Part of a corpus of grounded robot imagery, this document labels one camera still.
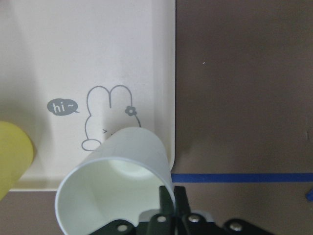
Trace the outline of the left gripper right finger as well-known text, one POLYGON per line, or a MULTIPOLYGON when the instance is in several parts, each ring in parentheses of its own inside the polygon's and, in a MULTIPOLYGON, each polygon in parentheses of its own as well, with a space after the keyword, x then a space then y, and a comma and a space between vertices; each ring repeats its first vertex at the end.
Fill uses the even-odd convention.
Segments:
POLYGON ((202 215, 191 212, 185 187, 175 186, 174 196, 177 235, 214 234, 214 223, 207 222, 202 215))

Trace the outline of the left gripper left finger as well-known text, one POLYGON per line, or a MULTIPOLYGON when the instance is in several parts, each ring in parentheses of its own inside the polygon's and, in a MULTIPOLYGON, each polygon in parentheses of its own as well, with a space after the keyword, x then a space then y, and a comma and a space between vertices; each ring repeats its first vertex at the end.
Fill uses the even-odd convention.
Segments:
POLYGON ((92 232, 93 235, 173 235, 174 204, 165 186, 159 187, 160 210, 137 226, 118 219, 92 232))

